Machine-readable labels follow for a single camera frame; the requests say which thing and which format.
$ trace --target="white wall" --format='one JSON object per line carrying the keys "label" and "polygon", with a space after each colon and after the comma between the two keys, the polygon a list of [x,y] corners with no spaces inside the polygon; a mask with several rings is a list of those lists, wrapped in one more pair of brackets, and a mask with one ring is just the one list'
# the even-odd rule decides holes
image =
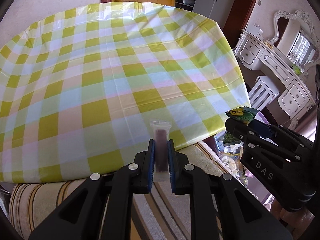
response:
{"label": "white wall", "polygon": [[34,22],[101,0],[14,0],[0,22],[0,48]]}
{"label": "white wall", "polygon": [[[274,35],[272,21],[273,15],[276,11],[283,10],[293,13],[298,9],[308,11],[310,19],[315,27],[316,35],[320,38],[320,21],[307,0],[261,0],[261,6],[258,5],[258,1],[259,0],[257,0],[257,3],[253,8],[252,14],[249,18],[249,23],[257,23],[260,25],[265,40],[273,37]],[[314,97],[316,94],[314,79],[315,71],[315,67],[309,69],[309,78],[306,82],[307,87]]]}
{"label": "white wall", "polygon": [[284,54],[288,55],[300,31],[300,22],[297,20],[289,20],[281,41],[277,48]]}

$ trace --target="yellow check pattern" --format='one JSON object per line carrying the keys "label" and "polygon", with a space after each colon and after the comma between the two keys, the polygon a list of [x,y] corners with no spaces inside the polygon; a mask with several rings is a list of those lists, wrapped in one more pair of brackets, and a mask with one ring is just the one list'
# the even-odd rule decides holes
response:
{"label": "yellow check pattern", "polygon": [[92,4],[32,24],[0,49],[0,181],[108,173],[172,122],[181,149],[249,106],[218,25],[152,3]]}

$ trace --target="white stool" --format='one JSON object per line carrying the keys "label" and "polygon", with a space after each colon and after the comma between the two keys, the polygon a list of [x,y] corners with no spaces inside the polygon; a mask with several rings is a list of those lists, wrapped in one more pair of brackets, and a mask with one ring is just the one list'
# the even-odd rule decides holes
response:
{"label": "white stool", "polygon": [[258,76],[254,87],[249,92],[251,107],[261,111],[266,105],[270,104],[278,94],[279,90],[270,78],[267,76]]}

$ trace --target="metal screw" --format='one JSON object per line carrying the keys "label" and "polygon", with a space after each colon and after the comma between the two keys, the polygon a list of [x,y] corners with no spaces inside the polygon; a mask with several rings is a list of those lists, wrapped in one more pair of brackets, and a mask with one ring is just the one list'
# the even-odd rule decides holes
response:
{"label": "metal screw", "polygon": [[134,171],[134,170],[136,170],[137,168],[139,168],[139,165],[138,165],[137,163],[131,163],[131,164],[129,165],[129,170]]}
{"label": "metal screw", "polygon": [[224,173],[222,175],[222,178],[225,179],[225,180],[232,180],[232,175],[229,174],[229,173]]}
{"label": "metal screw", "polygon": [[187,171],[193,171],[195,167],[192,164],[187,164],[187,165],[184,166],[184,168]]}
{"label": "metal screw", "polygon": [[91,180],[98,180],[98,179],[100,179],[100,177],[101,177],[101,175],[99,173],[92,173],[90,175]]}

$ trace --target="dresser drawer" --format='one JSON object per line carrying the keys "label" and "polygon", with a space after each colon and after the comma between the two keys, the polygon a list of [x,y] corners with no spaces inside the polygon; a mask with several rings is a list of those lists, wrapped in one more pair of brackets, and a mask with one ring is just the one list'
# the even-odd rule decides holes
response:
{"label": "dresser drawer", "polygon": [[244,61],[244,63],[247,64],[246,67],[250,68],[250,65],[252,65],[255,60],[257,59],[254,54],[252,54],[250,51],[248,51],[245,47],[241,46],[240,49],[240,57]]}
{"label": "dresser drawer", "polygon": [[255,56],[258,55],[260,49],[259,47],[257,47],[256,45],[254,45],[251,41],[247,40],[244,44],[244,47],[250,51],[252,54],[254,54]]}
{"label": "dresser drawer", "polygon": [[301,110],[299,104],[287,89],[278,98],[278,101],[280,107],[290,116],[290,118],[294,117]]}
{"label": "dresser drawer", "polygon": [[306,93],[295,80],[290,84],[288,90],[301,108],[309,101]]}
{"label": "dresser drawer", "polygon": [[293,76],[290,72],[282,65],[271,53],[265,51],[260,57],[261,61],[266,64],[273,73],[281,80],[281,82],[288,87],[291,81],[293,80]]}

